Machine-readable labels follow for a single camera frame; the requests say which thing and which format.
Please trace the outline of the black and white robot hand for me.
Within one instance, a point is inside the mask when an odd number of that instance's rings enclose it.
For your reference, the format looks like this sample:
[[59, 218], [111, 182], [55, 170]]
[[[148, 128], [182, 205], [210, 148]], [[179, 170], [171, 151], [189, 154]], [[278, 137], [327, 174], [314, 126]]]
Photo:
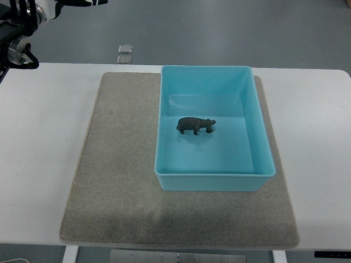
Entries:
[[107, 4], [108, 0], [43, 0], [35, 1], [38, 23], [42, 24], [50, 19], [56, 19], [64, 6], [92, 7]]

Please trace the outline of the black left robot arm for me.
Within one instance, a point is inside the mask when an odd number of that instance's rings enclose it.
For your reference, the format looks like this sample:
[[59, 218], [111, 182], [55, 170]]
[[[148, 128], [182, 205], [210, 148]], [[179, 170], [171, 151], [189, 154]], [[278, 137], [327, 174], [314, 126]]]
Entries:
[[39, 62], [31, 53], [31, 45], [12, 48], [38, 29], [35, 1], [10, 1], [1, 4], [1, 70], [7, 68], [37, 69]]

